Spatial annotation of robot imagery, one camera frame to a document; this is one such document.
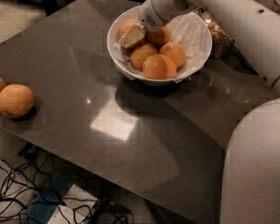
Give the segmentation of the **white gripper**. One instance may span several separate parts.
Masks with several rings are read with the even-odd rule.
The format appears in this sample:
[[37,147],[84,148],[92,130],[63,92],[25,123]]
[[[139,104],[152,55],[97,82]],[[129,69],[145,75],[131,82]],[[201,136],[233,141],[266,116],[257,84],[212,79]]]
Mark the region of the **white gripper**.
[[[139,20],[147,31],[158,31],[177,16],[190,13],[198,6],[190,0],[146,0],[139,9]],[[124,49],[137,46],[146,38],[146,30],[140,23],[136,24],[134,35],[125,33],[119,38]]]

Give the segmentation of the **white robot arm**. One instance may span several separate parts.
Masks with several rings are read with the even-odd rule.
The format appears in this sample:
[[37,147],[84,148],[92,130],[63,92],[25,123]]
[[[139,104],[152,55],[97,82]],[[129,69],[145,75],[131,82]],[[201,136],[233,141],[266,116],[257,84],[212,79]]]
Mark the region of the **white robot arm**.
[[280,224],[280,16],[253,0],[146,0],[138,26],[120,40],[129,48],[144,31],[203,7],[275,99],[248,113],[234,129],[225,156],[220,224]]

